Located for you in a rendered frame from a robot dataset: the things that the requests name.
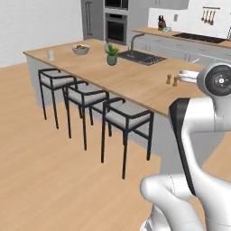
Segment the grey tap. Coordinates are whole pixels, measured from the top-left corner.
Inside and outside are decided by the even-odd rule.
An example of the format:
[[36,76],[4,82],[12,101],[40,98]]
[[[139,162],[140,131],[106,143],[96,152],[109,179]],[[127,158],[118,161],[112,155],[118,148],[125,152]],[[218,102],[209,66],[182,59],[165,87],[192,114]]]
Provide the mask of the grey tap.
[[138,34],[136,34],[136,35],[134,35],[134,36],[132,37],[131,46],[130,46],[130,49],[128,50],[128,55],[129,55],[130,57],[133,57],[133,56],[134,56],[134,40],[135,40],[136,38],[142,37],[142,36],[144,36],[144,35],[145,35],[145,33],[138,33]]

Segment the green plant in grey pot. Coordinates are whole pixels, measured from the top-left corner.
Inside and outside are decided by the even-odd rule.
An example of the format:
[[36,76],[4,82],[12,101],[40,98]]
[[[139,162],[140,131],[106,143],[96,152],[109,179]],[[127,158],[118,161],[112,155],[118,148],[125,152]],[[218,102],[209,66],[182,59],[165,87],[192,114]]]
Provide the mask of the green plant in grey pot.
[[106,61],[109,66],[115,66],[117,63],[117,54],[119,49],[107,42],[105,47]]

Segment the black hob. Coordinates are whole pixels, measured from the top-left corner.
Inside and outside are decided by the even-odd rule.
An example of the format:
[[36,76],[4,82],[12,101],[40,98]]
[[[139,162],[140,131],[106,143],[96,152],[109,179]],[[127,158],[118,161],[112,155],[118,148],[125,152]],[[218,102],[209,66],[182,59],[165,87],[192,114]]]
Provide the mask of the black hob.
[[194,41],[200,41],[200,42],[209,42],[209,43],[215,43],[219,44],[221,42],[224,42],[226,39],[218,38],[218,37],[210,37],[210,36],[205,36],[205,35],[198,35],[198,34],[193,34],[193,33],[178,33],[173,35],[174,37],[179,37],[183,39],[188,39],[188,40],[194,40]]

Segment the wooden knife block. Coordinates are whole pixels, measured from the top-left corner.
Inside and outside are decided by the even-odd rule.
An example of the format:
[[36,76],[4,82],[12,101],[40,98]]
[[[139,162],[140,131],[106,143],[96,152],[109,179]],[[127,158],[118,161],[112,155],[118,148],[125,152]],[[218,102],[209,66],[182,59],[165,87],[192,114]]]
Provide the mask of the wooden knife block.
[[160,15],[158,18],[158,30],[162,31],[165,27],[166,27],[166,22],[165,22],[163,16]]

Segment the black sink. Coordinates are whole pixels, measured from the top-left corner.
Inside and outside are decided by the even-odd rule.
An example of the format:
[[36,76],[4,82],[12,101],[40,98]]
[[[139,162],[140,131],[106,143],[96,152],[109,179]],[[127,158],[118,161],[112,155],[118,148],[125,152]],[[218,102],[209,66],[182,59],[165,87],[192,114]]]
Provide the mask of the black sink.
[[144,53],[141,51],[123,51],[118,53],[118,57],[125,59],[125,60],[130,60],[139,64],[143,64],[145,66],[151,66],[153,64],[156,64],[160,61],[165,60],[165,58]]

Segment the grey bowl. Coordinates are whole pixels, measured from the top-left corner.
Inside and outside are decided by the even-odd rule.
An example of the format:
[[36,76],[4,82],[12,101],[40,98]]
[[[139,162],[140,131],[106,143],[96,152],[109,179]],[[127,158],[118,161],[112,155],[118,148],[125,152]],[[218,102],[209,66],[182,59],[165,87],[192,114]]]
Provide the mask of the grey bowl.
[[[86,48],[85,49],[77,49],[76,46],[77,45],[82,45],[82,46],[85,46]],[[83,54],[87,54],[88,51],[89,51],[89,46],[85,45],[85,44],[76,44],[76,45],[73,45],[72,46],[72,50],[75,54],[78,54],[78,55],[83,55]]]

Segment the steel microwave oven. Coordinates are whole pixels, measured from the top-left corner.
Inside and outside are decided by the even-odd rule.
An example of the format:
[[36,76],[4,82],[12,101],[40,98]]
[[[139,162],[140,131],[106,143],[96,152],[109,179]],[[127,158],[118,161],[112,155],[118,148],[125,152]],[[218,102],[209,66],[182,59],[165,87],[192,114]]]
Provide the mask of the steel microwave oven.
[[105,0],[105,7],[127,10],[128,0]]

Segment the black stool grey seat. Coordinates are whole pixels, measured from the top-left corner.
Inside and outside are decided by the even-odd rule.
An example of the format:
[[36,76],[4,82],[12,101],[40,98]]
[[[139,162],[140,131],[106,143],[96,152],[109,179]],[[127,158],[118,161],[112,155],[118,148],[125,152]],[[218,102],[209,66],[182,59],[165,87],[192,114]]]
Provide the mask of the black stool grey seat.
[[109,93],[104,89],[91,89],[84,80],[69,83],[63,88],[62,93],[67,112],[69,137],[71,137],[69,103],[73,103],[79,108],[79,116],[82,119],[83,127],[83,144],[84,149],[87,149],[86,109],[89,111],[90,124],[93,125],[92,111],[95,110],[99,114],[102,114],[102,111],[96,108],[95,105],[107,101],[109,99]]
[[42,98],[42,109],[44,119],[47,119],[45,99],[43,94],[43,88],[47,88],[51,91],[51,99],[53,104],[53,113],[55,119],[56,128],[59,128],[58,114],[56,108],[55,92],[60,89],[64,89],[68,84],[76,83],[77,79],[71,75],[62,73],[56,68],[47,68],[38,70],[39,85]]
[[131,132],[138,134],[147,140],[146,160],[149,161],[151,158],[153,119],[154,112],[150,110],[144,110],[137,107],[129,112],[127,102],[121,97],[111,98],[103,103],[101,162],[104,162],[105,159],[105,132],[106,124],[108,124],[116,127],[123,133],[123,180],[125,179],[128,136]]

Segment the grey fridge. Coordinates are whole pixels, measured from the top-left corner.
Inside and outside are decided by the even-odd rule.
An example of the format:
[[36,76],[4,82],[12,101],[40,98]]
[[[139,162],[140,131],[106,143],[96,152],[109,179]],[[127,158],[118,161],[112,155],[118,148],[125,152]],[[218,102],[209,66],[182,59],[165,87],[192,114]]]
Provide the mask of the grey fridge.
[[84,39],[104,40],[104,0],[81,0]]

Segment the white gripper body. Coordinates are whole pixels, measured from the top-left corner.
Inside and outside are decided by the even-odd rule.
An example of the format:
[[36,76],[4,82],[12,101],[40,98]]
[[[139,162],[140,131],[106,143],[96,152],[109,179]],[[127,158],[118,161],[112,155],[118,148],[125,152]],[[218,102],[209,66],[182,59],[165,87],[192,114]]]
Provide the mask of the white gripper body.
[[197,83],[199,73],[197,71],[192,70],[181,70],[178,74],[178,78],[180,81],[189,82],[189,83]]

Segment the grey island counter wooden top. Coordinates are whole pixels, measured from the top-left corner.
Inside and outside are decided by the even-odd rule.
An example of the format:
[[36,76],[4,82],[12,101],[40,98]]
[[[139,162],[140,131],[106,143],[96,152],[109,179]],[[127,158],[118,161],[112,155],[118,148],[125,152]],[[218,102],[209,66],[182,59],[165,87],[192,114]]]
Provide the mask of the grey island counter wooden top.
[[[152,66],[128,60],[119,60],[115,66],[106,63],[105,44],[90,39],[86,55],[76,55],[69,43],[49,48],[26,51],[29,62],[42,67],[55,67],[79,79],[108,90],[155,112],[152,153],[162,157],[161,173],[181,173],[183,169],[177,144],[167,117],[169,104],[178,97],[200,97],[196,85],[180,82],[177,87],[165,83],[168,74],[176,75],[182,69],[200,70],[197,64],[168,58]],[[48,59],[54,51],[55,60]]]

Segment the grey wall cupboards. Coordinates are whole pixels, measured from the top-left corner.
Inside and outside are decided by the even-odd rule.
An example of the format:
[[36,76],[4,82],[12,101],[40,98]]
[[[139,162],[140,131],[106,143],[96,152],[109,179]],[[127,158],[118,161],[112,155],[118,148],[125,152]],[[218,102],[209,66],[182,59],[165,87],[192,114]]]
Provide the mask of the grey wall cupboards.
[[189,7],[189,0],[151,0],[152,8],[185,10]]

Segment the grey base cupboard run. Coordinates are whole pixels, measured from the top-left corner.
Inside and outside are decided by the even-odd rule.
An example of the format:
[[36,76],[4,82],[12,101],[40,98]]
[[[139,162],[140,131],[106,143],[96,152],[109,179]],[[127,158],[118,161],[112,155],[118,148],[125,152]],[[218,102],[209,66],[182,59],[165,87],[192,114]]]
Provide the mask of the grey base cupboard run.
[[156,28],[133,29],[137,38],[135,48],[196,64],[208,65],[216,62],[231,64],[231,42],[211,43],[177,37],[179,32],[162,32]]

